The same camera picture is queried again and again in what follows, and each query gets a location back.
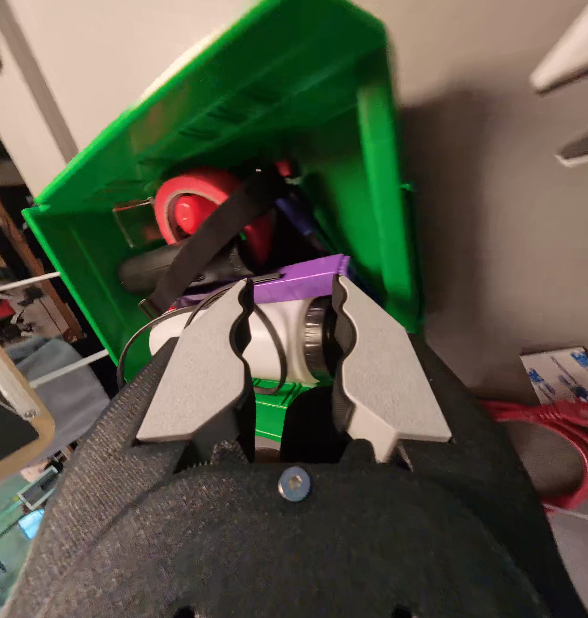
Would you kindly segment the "blue handled tool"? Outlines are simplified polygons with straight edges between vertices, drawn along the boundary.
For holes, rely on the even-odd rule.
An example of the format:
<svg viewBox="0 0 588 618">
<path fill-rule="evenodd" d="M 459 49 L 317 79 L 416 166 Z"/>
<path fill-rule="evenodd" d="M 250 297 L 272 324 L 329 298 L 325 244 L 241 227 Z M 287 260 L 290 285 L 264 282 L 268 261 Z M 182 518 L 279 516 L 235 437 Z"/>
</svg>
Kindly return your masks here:
<svg viewBox="0 0 588 618">
<path fill-rule="evenodd" d="M 306 239 L 313 249 L 322 257 L 327 250 L 319 236 L 319 228 L 315 221 L 307 199 L 299 192 L 290 192 L 285 197 L 275 200 L 275 204 L 290 223 Z"/>
</svg>

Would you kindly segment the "clear plastic box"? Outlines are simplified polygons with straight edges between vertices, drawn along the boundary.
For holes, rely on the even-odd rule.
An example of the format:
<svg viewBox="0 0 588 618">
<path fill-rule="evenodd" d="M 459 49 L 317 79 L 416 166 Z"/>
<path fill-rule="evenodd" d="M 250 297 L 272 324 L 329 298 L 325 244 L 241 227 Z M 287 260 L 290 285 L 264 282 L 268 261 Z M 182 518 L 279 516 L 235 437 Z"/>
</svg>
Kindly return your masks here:
<svg viewBox="0 0 588 618">
<path fill-rule="evenodd" d="M 113 215 L 131 248 L 145 247 L 162 238 L 152 197 L 117 204 L 113 208 Z"/>
</svg>

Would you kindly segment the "white card with blue print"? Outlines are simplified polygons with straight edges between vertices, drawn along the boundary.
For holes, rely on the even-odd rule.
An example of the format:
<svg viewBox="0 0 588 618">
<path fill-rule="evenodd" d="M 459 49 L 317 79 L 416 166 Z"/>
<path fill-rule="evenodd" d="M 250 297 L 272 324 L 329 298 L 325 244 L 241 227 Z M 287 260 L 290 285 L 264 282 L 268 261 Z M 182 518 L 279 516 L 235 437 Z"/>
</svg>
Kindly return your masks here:
<svg viewBox="0 0 588 618">
<path fill-rule="evenodd" d="M 520 360 L 541 404 L 588 403 L 588 351 L 584 347 L 523 353 Z"/>
</svg>

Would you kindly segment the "white cylinder with black cap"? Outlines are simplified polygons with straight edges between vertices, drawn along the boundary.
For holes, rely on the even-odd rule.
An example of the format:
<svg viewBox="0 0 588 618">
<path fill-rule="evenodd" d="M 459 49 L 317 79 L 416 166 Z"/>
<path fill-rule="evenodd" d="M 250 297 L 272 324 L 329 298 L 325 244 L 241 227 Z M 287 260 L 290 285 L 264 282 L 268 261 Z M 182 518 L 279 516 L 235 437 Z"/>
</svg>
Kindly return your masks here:
<svg viewBox="0 0 588 618">
<path fill-rule="evenodd" d="M 176 344 L 185 323 L 227 290 L 194 307 L 172 310 L 150 327 L 152 355 L 166 343 Z M 338 345 L 330 296 L 254 305 L 249 317 L 251 340 L 243 352 L 252 378 L 313 386 L 328 381 L 335 371 Z"/>
</svg>

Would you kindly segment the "red round tool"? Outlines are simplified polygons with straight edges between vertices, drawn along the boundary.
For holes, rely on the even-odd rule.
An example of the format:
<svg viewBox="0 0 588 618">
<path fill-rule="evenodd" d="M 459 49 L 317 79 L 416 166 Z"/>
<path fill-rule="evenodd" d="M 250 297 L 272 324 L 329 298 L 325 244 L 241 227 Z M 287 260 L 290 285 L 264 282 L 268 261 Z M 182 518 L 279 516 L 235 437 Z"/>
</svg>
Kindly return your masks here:
<svg viewBox="0 0 588 618">
<path fill-rule="evenodd" d="M 242 184 L 232 173 L 202 167 L 165 181 L 154 198 L 153 210 L 159 232 L 168 245 L 192 236 L 200 225 Z M 272 214 L 246 225 L 240 235 L 259 265 L 267 262 L 274 235 Z"/>
</svg>

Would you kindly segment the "purple plastic tool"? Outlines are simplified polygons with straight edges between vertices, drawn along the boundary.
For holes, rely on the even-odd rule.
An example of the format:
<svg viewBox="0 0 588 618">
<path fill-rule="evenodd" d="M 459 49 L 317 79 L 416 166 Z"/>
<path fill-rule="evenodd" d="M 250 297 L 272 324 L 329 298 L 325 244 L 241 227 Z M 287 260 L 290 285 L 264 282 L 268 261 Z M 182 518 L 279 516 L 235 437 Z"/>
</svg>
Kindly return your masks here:
<svg viewBox="0 0 588 618">
<path fill-rule="evenodd" d="M 169 308 L 173 310 L 197 305 L 226 284 L 246 278 L 254 281 L 254 301 L 259 305 L 330 296 L 337 274 L 352 278 L 350 256 L 342 253 L 329 255 L 279 267 L 267 274 L 254 274 L 241 262 L 220 258 L 200 274 Z"/>
</svg>

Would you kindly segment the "green plastic bin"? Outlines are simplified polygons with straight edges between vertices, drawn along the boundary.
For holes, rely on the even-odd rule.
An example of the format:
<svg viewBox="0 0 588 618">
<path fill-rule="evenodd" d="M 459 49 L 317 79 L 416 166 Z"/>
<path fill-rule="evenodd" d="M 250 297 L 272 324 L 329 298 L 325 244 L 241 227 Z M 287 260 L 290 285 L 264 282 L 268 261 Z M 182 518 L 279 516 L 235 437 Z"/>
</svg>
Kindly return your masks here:
<svg viewBox="0 0 588 618">
<path fill-rule="evenodd" d="M 387 47 L 380 21 L 349 2 L 263 1 L 104 129 L 24 210 L 97 336 L 122 361 L 120 386 L 149 362 L 154 321 L 232 241 L 256 274 L 322 257 L 275 204 L 292 191 L 307 199 L 326 256 L 350 256 L 351 279 L 407 331 L 421 330 Z M 202 167 L 242 184 L 187 238 L 153 293 L 127 292 L 121 262 L 168 244 L 162 237 L 129 247 L 114 206 L 155 198 L 165 181 Z M 274 235 L 259 265 L 240 233 L 264 214 L 275 217 Z M 280 441 L 286 408 L 313 386 L 253 384 L 256 434 Z"/>
</svg>

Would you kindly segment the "black panel with pale rim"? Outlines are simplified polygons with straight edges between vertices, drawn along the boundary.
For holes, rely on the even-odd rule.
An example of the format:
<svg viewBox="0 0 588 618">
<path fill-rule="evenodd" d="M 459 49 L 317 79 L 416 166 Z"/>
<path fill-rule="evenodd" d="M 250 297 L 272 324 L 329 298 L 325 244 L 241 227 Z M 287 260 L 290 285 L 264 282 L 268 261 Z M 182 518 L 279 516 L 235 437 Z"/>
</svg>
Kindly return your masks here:
<svg viewBox="0 0 588 618">
<path fill-rule="evenodd" d="M 55 432 L 53 417 L 0 346 L 0 483 L 37 461 Z"/>
</svg>

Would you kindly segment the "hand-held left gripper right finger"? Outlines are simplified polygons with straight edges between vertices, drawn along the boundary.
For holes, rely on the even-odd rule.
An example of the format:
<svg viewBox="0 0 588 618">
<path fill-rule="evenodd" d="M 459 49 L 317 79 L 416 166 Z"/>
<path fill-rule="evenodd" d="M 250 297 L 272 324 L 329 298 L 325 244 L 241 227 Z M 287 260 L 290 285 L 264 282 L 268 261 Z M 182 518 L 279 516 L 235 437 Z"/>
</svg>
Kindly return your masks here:
<svg viewBox="0 0 588 618">
<path fill-rule="evenodd" d="M 448 443 L 452 432 L 407 330 L 346 276 L 334 276 L 334 425 L 388 462 L 403 440 Z"/>
</svg>

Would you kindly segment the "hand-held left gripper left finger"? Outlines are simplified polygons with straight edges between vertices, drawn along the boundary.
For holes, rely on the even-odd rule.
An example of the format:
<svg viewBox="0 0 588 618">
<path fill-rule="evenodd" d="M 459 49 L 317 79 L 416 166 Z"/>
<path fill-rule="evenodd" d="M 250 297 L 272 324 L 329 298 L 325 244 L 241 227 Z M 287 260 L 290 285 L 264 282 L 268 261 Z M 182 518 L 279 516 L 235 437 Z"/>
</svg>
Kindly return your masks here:
<svg viewBox="0 0 588 618">
<path fill-rule="evenodd" d="M 139 443 L 185 441 L 195 456 L 237 443 L 254 456 L 256 404 L 243 352 L 251 340 L 253 282 L 225 290 L 185 323 L 147 412 Z"/>
</svg>

